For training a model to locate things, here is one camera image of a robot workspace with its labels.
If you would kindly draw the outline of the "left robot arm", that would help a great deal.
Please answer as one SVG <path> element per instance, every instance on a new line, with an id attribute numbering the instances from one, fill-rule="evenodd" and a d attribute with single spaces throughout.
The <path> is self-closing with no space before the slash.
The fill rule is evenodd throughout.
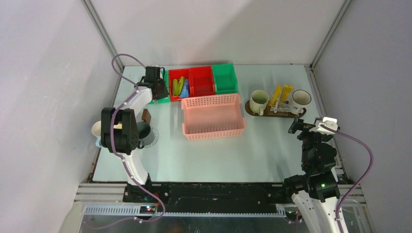
<path id="1" fill-rule="evenodd" d="M 101 146 L 121 160 L 128 175 L 128 183 L 137 185 L 135 196 L 141 202 L 150 201 L 154 190 L 145 184 L 149 173 L 134 151 L 145 147 L 143 134 L 150 134 L 152 130 L 140 130 L 136 115 L 153 100 L 161 100 L 169 95 L 164 80 L 165 72 L 163 67 L 145 67 L 145 74 L 134 83 L 132 93 L 117 106 L 105 107 L 101 111 Z"/>

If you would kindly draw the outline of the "white toothbrush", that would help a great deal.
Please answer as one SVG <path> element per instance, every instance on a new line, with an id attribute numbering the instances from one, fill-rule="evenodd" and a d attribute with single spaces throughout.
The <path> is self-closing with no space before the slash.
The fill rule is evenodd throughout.
<path id="1" fill-rule="evenodd" d="M 281 102 L 279 105 L 278 105 L 278 107 L 279 108 L 284 108 L 284 109 L 297 109 L 297 107 L 295 107 L 294 105 L 291 105 L 291 104 L 288 104 L 288 103 L 285 103 L 285 102 Z"/>

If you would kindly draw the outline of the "black mug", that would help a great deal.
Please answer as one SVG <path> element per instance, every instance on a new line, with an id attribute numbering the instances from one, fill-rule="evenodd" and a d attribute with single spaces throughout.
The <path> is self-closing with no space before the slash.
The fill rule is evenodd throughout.
<path id="1" fill-rule="evenodd" d="M 142 137 L 145 137 L 151 130 L 151 126 L 143 121 L 137 123 L 137 131 L 138 131 L 138 141 L 140 138 L 140 134 L 143 133 Z"/>

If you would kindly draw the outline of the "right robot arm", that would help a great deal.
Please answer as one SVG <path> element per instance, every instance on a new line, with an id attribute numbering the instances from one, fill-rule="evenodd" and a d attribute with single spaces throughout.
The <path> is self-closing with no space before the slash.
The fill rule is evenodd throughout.
<path id="1" fill-rule="evenodd" d="M 295 203 L 311 233 L 348 232 L 342 208 L 340 191 L 332 172 L 337 165 L 337 150 L 328 144 L 339 130 L 337 120 L 330 117 L 316 118 L 308 124 L 296 116 L 288 132 L 297 131 L 302 142 L 301 168 L 303 175 L 286 178 L 282 195 L 285 201 Z"/>

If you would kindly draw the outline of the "light green mug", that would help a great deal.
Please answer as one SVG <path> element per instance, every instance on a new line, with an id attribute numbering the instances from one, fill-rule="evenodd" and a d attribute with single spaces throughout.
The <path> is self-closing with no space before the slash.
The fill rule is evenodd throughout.
<path id="1" fill-rule="evenodd" d="M 249 106 L 251 111 L 255 114 L 258 114 L 259 116 L 262 116 L 267 107 L 268 101 L 269 95 L 266 91 L 253 91 L 249 100 Z"/>

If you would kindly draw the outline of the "brown wooden toothbrush holder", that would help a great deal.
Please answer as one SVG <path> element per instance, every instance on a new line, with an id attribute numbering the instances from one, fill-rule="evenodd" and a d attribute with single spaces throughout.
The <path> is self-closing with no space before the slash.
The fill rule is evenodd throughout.
<path id="1" fill-rule="evenodd" d="M 151 123 L 152 116 L 148 109 L 143 109 L 141 120 L 147 124 Z"/>

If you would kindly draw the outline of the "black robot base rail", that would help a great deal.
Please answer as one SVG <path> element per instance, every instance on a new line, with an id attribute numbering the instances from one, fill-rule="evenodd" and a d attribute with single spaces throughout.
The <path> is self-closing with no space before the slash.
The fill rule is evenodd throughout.
<path id="1" fill-rule="evenodd" d="M 181 183 L 152 182 L 138 186 L 127 184 L 126 203 L 163 201 L 166 213 L 194 214 L 275 214 L 277 204 L 291 203 L 292 194 L 308 187 L 291 183 Z"/>

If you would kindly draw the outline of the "white mug blue handle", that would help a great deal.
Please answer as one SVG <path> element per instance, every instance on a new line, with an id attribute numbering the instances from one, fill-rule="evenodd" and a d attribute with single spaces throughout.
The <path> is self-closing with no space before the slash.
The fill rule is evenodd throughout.
<path id="1" fill-rule="evenodd" d="M 93 136 L 96 137 L 96 142 L 95 145 L 98 148 L 102 147 L 101 144 L 101 121 L 97 121 L 96 123 L 93 124 L 92 128 L 91 128 L 91 133 Z"/>

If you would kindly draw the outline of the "white mug dark rim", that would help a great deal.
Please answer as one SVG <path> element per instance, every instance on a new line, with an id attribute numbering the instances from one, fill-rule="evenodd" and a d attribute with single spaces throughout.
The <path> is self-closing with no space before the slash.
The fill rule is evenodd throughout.
<path id="1" fill-rule="evenodd" d="M 305 90 L 295 90 L 292 94 L 290 111 L 294 115 L 304 115 L 306 107 L 311 103 L 312 97 Z"/>

